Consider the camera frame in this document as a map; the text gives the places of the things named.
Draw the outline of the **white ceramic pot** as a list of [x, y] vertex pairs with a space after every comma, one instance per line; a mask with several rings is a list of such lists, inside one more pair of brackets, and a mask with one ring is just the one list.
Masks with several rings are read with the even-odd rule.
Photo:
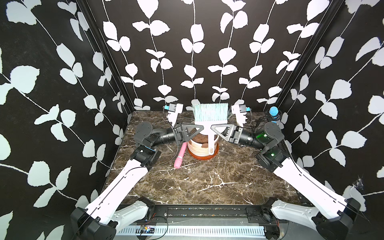
[[214, 153], [211, 155], [207, 135], [197, 134], [187, 142], [189, 153], [198, 160], [209, 160], [218, 153], [219, 136], [215, 135]]

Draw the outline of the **mint green scrub brush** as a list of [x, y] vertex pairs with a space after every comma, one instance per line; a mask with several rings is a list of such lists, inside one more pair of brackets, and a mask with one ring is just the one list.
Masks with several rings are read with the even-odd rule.
[[209, 154], [215, 152], [215, 132], [211, 129], [212, 125], [226, 124], [228, 122], [228, 103], [219, 104], [197, 104], [194, 106], [195, 124], [201, 125], [204, 129], [202, 135], [208, 136]]

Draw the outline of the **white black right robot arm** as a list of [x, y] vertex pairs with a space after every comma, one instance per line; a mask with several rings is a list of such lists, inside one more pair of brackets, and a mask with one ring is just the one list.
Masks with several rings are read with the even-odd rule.
[[325, 240], [345, 240], [360, 211], [360, 203], [345, 199], [304, 171], [291, 157], [285, 136], [276, 123], [268, 122], [256, 132], [232, 124], [212, 125], [225, 141], [260, 150], [259, 164], [289, 183], [311, 204], [293, 205], [281, 200], [271, 203], [275, 218], [287, 220], [317, 231]]

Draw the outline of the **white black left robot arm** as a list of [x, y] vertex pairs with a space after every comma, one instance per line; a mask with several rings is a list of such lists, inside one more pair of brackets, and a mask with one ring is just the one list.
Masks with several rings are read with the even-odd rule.
[[137, 147], [123, 170], [111, 184], [85, 208], [77, 207], [71, 213], [74, 240], [112, 240], [116, 234], [132, 223], [150, 219], [154, 204], [140, 198], [132, 205], [119, 209], [132, 188], [150, 171], [161, 151], [154, 146], [188, 142], [205, 130], [203, 125], [179, 124], [175, 128], [156, 129], [149, 122], [138, 124], [134, 140]]

